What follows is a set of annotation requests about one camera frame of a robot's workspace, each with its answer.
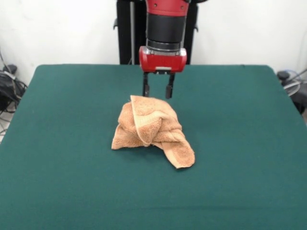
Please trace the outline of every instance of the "crumpled towel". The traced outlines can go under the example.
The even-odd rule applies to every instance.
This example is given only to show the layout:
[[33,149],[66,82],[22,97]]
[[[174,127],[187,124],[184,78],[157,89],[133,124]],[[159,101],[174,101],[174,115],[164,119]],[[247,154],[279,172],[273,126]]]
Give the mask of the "crumpled towel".
[[192,166],[194,151],[172,107],[155,98],[133,95],[130,98],[131,102],[124,104],[119,115],[112,149],[155,145],[177,169]]

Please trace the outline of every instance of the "green felt surface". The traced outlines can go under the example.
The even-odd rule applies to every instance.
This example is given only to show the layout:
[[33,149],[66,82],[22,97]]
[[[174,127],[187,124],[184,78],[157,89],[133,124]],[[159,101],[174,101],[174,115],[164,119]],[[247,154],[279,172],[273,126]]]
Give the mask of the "green felt surface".
[[[168,78],[150,75],[151,96]],[[138,66],[40,66],[0,146],[0,229],[307,229],[307,129],[267,66],[187,66],[173,99],[196,163],[111,150]]]

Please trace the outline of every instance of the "black stand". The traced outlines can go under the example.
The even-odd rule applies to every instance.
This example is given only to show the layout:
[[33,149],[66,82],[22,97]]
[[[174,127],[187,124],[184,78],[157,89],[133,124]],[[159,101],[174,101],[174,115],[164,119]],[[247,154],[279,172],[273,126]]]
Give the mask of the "black stand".
[[[134,20],[131,20],[131,14],[134,15]],[[196,26],[197,15],[198,5],[192,1],[187,14],[184,39],[184,48],[187,50],[187,64],[191,62],[194,30],[198,30]],[[114,28],[118,27],[119,62],[122,65],[138,65],[139,48],[146,45],[146,3],[137,0],[117,0],[117,16]]]

